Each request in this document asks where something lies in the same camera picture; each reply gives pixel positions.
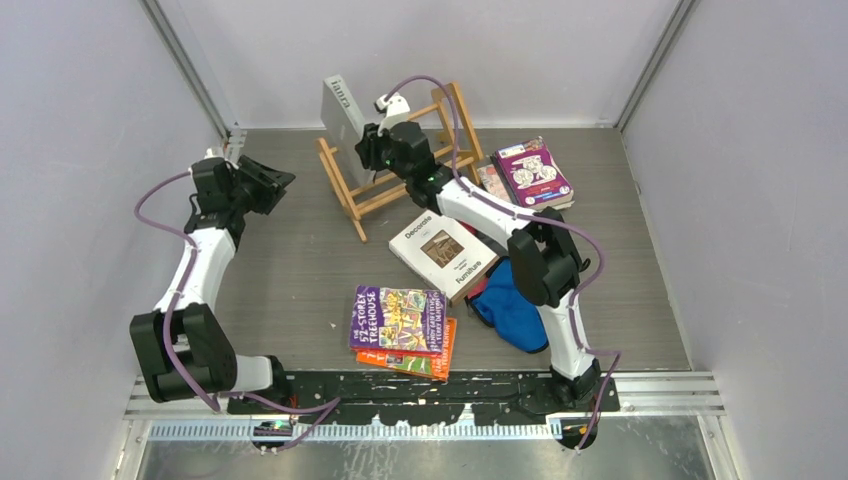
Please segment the purple 52-Storey Treehouse book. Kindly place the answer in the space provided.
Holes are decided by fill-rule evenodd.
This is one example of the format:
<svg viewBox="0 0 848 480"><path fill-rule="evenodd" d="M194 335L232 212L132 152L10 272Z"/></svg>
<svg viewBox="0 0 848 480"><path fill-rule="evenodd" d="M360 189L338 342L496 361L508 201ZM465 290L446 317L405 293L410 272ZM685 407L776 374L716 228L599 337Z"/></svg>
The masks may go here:
<svg viewBox="0 0 848 480"><path fill-rule="evenodd" d="M447 299L438 290L360 285L348 345L354 351L438 356L443 351Z"/></svg>

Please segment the white Decorate Furniture book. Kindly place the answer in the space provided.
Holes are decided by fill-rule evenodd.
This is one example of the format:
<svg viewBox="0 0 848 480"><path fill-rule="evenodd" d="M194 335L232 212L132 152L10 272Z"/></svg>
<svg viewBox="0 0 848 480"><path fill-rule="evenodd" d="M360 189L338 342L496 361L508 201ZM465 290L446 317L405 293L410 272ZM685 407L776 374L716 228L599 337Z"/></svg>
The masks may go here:
<svg viewBox="0 0 848 480"><path fill-rule="evenodd" d="M427 285L460 303L499 256L460 222L423 211L389 241L390 251Z"/></svg>

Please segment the wooden book rack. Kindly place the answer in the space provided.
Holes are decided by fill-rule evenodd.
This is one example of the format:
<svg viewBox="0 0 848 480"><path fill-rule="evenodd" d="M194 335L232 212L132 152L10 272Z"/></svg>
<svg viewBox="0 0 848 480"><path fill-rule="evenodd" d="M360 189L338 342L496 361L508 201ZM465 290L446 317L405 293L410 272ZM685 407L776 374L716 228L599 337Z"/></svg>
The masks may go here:
<svg viewBox="0 0 848 480"><path fill-rule="evenodd" d="M435 209L439 188L463 168L470 182L481 184L483 152L461 88L437 83L431 98L413 112L394 89L376 101L382 119L368 123L341 76L324 80L321 119L328 137L317 138L316 148L362 242L362 217L370 212L408 195L416 205Z"/></svg>

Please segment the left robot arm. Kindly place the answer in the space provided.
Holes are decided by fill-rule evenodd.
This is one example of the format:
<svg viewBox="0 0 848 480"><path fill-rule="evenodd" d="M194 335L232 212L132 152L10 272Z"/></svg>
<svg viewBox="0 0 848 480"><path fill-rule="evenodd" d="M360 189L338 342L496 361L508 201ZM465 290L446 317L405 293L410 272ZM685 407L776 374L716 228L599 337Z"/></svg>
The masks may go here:
<svg viewBox="0 0 848 480"><path fill-rule="evenodd" d="M157 403L196 398L214 411L220 411L221 397L246 395L265 411L280 412L292 397L281 362L273 355L237 354L215 311L246 216L270 214L296 176L247 156L236 162L208 156L183 175L194 185L184 227L177 229L145 216L141 209L150 193L134 208L139 221L176 235L184 245L165 294L150 312L130 322L129 334L147 392Z"/></svg>

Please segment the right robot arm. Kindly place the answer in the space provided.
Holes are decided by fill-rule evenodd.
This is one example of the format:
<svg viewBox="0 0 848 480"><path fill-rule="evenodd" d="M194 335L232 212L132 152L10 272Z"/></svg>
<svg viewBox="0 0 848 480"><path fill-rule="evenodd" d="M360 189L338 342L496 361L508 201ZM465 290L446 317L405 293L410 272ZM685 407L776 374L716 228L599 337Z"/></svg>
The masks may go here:
<svg viewBox="0 0 848 480"><path fill-rule="evenodd" d="M369 123L355 150L365 166L401 179L416 205L465 223L507 250L515 287L540 315L562 407L580 410L602 392L607 380L586 344L579 308L580 275L588 265L556 210L535 212L482 190L435 159L416 122L390 129Z"/></svg>

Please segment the grey Iantra book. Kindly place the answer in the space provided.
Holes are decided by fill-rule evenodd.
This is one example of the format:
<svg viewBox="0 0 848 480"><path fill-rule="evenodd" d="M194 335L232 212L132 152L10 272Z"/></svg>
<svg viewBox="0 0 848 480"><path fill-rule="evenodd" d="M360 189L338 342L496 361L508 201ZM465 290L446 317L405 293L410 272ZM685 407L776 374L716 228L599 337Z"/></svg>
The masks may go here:
<svg viewBox="0 0 848 480"><path fill-rule="evenodd" d="M328 143L338 149L336 159L354 187L370 185L375 173L363 165L355 150L363 138L365 118L341 75L323 80L320 119L329 136Z"/></svg>

